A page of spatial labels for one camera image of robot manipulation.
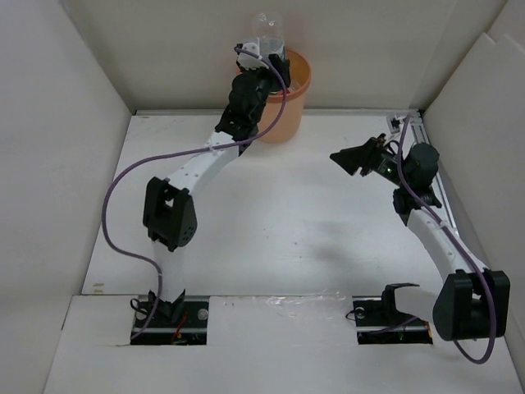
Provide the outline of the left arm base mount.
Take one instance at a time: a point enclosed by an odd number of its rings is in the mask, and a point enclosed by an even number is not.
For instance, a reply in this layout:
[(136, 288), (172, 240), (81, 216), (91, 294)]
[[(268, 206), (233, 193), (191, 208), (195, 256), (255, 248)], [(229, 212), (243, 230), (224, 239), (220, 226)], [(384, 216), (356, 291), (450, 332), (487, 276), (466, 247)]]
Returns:
[(204, 346), (208, 338), (208, 296), (182, 293), (174, 302), (160, 300), (149, 324), (146, 325), (155, 294), (147, 298), (132, 298), (135, 312), (130, 334), (132, 346)]

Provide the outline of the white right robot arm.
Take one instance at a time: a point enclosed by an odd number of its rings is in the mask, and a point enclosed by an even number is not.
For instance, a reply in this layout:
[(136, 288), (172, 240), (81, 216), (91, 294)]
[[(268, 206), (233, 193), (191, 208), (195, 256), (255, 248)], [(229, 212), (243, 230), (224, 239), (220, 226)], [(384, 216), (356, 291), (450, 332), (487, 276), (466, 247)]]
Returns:
[(441, 202), (432, 189), (439, 153), (426, 143), (413, 145), (400, 157), (384, 135), (365, 144), (332, 153), (330, 159), (346, 173), (372, 172), (395, 185), (393, 206), (403, 224), (420, 240), (443, 280), (431, 302), (431, 319), (446, 341), (502, 337), (506, 331), (510, 280), (471, 254), (466, 245), (431, 208)]

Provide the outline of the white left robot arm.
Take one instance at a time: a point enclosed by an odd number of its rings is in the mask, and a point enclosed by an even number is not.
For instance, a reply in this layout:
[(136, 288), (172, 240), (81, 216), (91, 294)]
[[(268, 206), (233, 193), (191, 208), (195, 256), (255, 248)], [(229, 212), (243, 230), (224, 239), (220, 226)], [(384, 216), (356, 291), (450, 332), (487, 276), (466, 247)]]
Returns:
[(205, 145), (170, 176), (154, 177), (146, 186), (143, 224), (162, 270), (162, 287), (149, 298), (156, 318), (168, 326), (183, 314), (183, 249), (198, 228), (196, 197), (255, 141), (269, 96), (290, 86), (290, 62), (284, 55), (257, 55), (242, 48), (237, 63), (240, 73), (232, 81), (228, 104)]

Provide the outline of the blue white label bottle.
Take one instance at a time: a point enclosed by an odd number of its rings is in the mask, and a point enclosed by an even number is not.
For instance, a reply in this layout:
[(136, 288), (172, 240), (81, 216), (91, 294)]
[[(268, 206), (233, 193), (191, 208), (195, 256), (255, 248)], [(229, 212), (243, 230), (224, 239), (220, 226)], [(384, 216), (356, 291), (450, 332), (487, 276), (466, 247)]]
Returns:
[(251, 20), (252, 36), (243, 48), (262, 57), (277, 55), (285, 60), (284, 21), (276, 11), (260, 12)]

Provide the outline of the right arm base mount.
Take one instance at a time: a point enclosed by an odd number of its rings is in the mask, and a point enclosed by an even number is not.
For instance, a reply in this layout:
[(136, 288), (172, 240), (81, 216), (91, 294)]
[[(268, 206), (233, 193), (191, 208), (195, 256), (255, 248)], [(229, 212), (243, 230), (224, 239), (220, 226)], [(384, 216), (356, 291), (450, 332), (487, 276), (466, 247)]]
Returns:
[(345, 315), (355, 323), (359, 345), (432, 345), (429, 323), (397, 309), (399, 289), (418, 288), (405, 282), (388, 284), (380, 295), (353, 295), (352, 308)]

